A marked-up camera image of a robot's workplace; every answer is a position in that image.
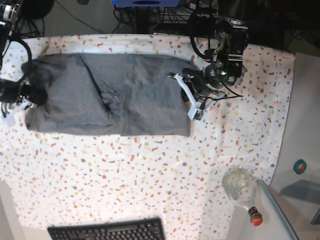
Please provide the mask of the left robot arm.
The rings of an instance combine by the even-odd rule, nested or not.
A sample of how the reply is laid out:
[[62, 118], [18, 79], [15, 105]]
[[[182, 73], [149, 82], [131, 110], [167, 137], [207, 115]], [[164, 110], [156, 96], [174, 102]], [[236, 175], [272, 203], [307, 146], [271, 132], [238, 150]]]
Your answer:
[[[181, 96], [190, 104], [187, 113], [190, 120], [202, 121], [211, 106], [229, 99], [222, 90], [243, 80], [244, 50], [248, 46], [249, 34], [246, 21], [249, 20], [254, 3], [251, 0], [219, 0], [216, 8], [211, 5], [195, 9], [187, 20], [189, 39], [193, 51], [209, 65], [203, 70], [184, 68], [182, 73], [170, 72], [181, 87]], [[218, 41], [216, 48], [208, 47], [200, 52], [196, 45], [196, 26], [204, 25], [208, 40]]]

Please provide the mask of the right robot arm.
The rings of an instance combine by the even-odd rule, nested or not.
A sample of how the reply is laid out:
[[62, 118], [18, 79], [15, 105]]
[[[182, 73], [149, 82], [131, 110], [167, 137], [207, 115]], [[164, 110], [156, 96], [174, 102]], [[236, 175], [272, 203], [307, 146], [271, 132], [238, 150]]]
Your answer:
[[[20, 23], [23, 19], [23, 0], [0, 2], [0, 121], [8, 127], [16, 123], [16, 113], [44, 105], [48, 99], [45, 88], [31, 79], [33, 55], [23, 39]], [[10, 54], [22, 53], [22, 70], [15, 78], [5, 72]]]

